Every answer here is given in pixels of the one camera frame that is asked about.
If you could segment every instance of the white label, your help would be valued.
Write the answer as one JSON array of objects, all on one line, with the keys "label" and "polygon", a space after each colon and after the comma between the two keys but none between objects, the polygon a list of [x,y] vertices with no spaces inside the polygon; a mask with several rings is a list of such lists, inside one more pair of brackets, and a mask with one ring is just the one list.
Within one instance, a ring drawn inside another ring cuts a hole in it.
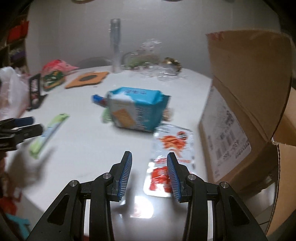
[{"label": "white label", "polygon": [[202,117],[214,182],[219,181],[251,152],[249,140],[234,113],[212,86]]}]

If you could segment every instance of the blue snack package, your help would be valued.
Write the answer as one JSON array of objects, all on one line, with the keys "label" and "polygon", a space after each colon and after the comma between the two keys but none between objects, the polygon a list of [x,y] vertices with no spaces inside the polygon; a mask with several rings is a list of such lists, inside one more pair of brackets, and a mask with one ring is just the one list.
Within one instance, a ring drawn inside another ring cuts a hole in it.
[{"label": "blue snack package", "polygon": [[116,126],[153,131],[169,98],[161,91],[121,87],[108,93],[107,104]]}]

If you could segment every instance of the cracker image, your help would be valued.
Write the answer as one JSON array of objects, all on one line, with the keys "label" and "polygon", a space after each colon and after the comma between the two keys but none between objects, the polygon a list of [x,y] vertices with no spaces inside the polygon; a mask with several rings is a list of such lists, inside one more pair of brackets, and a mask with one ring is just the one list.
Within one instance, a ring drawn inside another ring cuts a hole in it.
[{"label": "cracker image", "polygon": [[114,111],[112,112],[112,115],[114,115],[118,119],[118,121],[121,123],[121,125],[125,128],[129,128],[136,124],[136,122],[133,120],[130,114],[126,111],[126,109],[120,109],[120,110]]}]

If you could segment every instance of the red and white snack packet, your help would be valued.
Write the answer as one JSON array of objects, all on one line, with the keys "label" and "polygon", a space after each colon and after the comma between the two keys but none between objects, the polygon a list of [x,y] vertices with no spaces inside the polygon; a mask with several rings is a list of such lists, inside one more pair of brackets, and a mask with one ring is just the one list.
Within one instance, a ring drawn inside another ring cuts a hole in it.
[{"label": "red and white snack packet", "polygon": [[174,152],[178,162],[194,172],[193,132],[182,127],[160,124],[154,132],[152,161],[148,164],[144,193],[151,196],[170,197],[172,188],[166,158]]}]

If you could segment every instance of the blue wrapper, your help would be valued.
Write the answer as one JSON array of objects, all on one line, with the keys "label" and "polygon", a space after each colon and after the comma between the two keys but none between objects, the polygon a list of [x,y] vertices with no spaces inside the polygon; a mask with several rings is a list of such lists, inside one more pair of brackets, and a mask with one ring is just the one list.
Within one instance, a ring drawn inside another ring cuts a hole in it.
[{"label": "blue wrapper", "polygon": [[162,119],[169,98],[161,91],[121,87],[108,93],[107,104],[115,125],[153,131]]}]

